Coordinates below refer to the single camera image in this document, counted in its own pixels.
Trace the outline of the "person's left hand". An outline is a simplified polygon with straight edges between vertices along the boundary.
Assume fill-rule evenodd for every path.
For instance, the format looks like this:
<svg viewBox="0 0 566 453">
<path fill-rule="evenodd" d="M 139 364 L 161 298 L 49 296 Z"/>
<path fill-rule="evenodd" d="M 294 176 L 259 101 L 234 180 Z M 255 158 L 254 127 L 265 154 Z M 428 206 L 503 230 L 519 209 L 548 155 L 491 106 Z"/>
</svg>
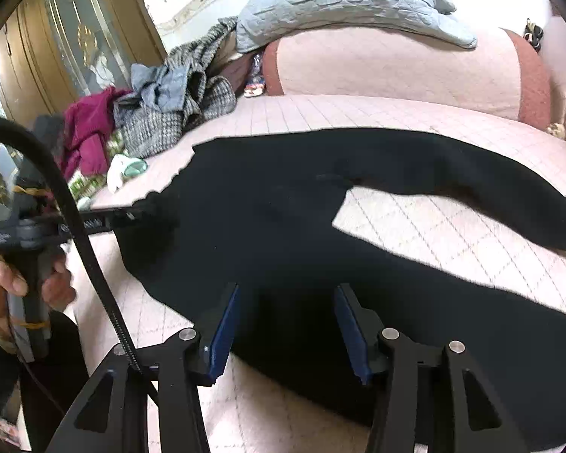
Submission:
<svg viewBox="0 0 566 453">
<path fill-rule="evenodd" d="M 59 251 L 54 256 L 51 276 L 43 283 L 40 294 L 43 301 L 53 310 L 64 311 L 76 299 L 76 290 L 71 285 L 72 275 L 66 267 L 66 256 Z M 0 261 L 0 347 L 9 354 L 15 354 L 9 323 L 8 296 L 24 297 L 28 285 L 20 272 L 6 262 Z"/>
</svg>

